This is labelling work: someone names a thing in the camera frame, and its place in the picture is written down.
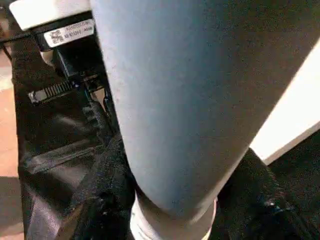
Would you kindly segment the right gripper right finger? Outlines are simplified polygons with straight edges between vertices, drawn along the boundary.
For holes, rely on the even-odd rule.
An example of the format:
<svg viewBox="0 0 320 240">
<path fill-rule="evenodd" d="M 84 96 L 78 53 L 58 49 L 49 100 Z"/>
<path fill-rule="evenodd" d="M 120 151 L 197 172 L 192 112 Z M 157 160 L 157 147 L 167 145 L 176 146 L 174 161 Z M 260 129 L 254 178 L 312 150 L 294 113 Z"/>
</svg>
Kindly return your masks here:
<svg viewBox="0 0 320 240">
<path fill-rule="evenodd" d="M 320 231 L 286 200 L 272 171 L 249 149 L 217 197 L 214 240 L 318 240 Z"/>
</svg>

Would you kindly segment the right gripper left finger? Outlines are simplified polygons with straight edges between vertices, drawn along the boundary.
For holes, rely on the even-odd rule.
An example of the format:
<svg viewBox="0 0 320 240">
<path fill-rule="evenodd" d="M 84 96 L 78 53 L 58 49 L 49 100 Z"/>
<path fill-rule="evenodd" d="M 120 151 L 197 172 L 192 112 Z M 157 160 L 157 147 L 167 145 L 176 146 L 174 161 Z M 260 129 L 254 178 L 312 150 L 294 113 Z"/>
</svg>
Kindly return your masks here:
<svg viewBox="0 0 320 240">
<path fill-rule="evenodd" d="M 135 181 L 122 140 L 113 139 L 98 155 L 79 186 L 79 201 L 87 213 L 81 240 L 127 240 L 135 200 Z"/>
</svg>

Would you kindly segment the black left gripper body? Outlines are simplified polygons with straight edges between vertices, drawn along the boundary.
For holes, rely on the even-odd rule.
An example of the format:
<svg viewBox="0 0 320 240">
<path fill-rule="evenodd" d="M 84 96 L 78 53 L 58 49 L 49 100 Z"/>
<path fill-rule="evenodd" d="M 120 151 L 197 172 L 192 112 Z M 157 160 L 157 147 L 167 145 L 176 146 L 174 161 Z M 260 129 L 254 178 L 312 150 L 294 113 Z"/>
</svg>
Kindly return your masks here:
<svg viewBox="0 0 320 240">
<path fill-rule="evenodd" d="M 87 98 L 91 100 L 92 93 L 103 89 L 103 106 L 107 114 L 111 114 L 108 78 L 99 49 L 82 52 L 71 48 L 57 48 L 53 50 L 52 61 L 55 71 L 60 73 L 65 80 L 41 90 L 29 92 L 28 97 L 32 104 L 46 103 L 76 90 L 84 91 Z"/>
</svg>

